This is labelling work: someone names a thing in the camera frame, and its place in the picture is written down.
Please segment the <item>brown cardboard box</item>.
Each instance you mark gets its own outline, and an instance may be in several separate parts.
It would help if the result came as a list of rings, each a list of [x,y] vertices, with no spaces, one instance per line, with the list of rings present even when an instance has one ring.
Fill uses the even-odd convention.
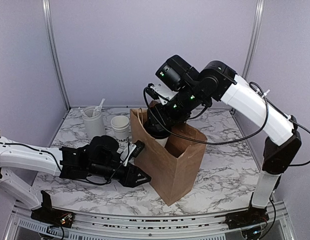
[[[145,108],[130,110],[132,140],[145,144],[134,164],[151,177],[150,185],[170,206],[192,190],[206,149],[205,144],[185,137],[202,141],[207,138],[198,129],[180,123],[173,127],[174,134],[162,145],[144,129],[146,119]]]

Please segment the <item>black cup lid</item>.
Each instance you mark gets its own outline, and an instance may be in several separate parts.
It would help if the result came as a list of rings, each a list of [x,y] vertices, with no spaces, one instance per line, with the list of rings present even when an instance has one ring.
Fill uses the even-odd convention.
[[[158,130],[158,129],[149,128],[146,130],[146,132],[155,139],[165,139],[170,136],[170,133],[164,129]]]

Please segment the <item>single white paper cup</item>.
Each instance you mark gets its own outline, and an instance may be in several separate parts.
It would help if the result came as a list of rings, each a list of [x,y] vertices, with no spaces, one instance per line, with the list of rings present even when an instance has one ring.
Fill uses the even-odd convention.
[[[168,136],[163,138],[163,137],[160,137],[160,138],[155,138],[155,141],[158,142],[161,146],[165,147],[166,146],[166,143],[168,141]]]

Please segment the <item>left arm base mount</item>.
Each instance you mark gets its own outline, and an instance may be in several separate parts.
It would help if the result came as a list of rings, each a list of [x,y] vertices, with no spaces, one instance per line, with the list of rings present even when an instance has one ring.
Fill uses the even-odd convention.
[[[74,213],[68,210],[53,208],[50,195],[44,190],[41,190],[41,194],[43,199],[41,207],[32,211],[31,219],[54,226],[71,228],[74,220]]]

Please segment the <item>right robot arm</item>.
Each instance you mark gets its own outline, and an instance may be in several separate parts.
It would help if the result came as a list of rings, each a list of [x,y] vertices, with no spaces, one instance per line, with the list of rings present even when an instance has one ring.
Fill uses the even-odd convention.
[[[209,62],[198,71],[182,57],[170,57],[156,72],[162,84],[149,84],[144,97],[156,100],[148,107],[146,131],[156,139],[167,138],[172,127],[190,119],[198,106],[209,108],[213,101],[223,102],[243,114],[267,137],[263,165],[242,219],[253,224],[262,216],[281,175],[301,147],[294,118],[276,110],[256,83],[247,82],[221,61]]]

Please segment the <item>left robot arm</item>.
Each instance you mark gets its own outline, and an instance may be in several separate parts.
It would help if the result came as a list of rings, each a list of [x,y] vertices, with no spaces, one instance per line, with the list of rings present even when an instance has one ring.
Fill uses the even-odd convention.
[[[122,186],[135,188],[151,181],[151,177],[130,163],[145,145],[140,140],[119,152],[119,143],[111,136],[95,136],[85,146],[39,147],[15,142],[0,135],[0,186],[23,202],[46,222],[58,218],[51,197],[44,190],[35,190],[10,167],[43,172],[62,179],[83,181],[95,186],[105,186],[117,180]]]

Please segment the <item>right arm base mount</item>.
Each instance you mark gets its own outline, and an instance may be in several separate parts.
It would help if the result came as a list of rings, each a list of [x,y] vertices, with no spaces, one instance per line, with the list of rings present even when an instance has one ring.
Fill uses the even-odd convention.
[[[248,227],[269,220],[266,208],[255,208],[249,205],[248,209],[232,212],[225,215],[225,223],[230,230]]]

